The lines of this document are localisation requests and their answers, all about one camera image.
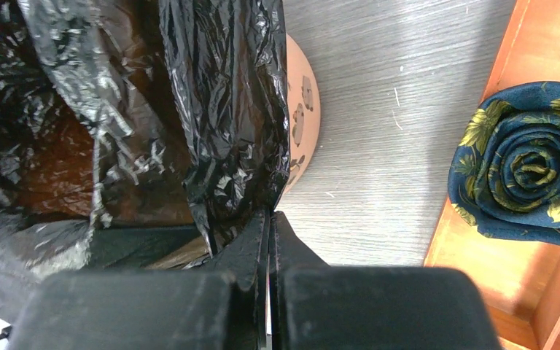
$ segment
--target table surface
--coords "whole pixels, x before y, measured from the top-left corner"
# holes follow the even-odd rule
[[[514,3],[284,0],[322,128],[278,209],[328,263],[422,264]]]

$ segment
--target crumpled plastic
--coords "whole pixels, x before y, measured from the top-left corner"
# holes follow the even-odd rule
[[[51,273],[187,267],[272,209],[285,35],[275,0],[0,0],[0,318]]]

